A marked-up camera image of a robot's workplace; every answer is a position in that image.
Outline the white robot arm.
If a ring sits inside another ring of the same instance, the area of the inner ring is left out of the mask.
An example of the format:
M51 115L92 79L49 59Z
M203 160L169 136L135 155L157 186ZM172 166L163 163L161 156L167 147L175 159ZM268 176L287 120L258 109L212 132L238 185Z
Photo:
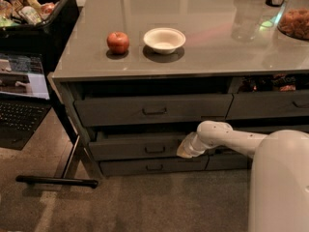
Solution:
M261 134L204 121L184 138L177 155L191 159L218 146L253 159L248 232L309 232L308 133Z

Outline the yellowish white gripper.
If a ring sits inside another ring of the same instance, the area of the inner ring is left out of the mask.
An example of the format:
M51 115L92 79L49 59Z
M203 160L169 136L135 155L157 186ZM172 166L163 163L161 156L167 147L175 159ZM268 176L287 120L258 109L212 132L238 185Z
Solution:
M177 149L177 156L184 159L191 159L194 157L194 152L191 149L191 140L186 137Z

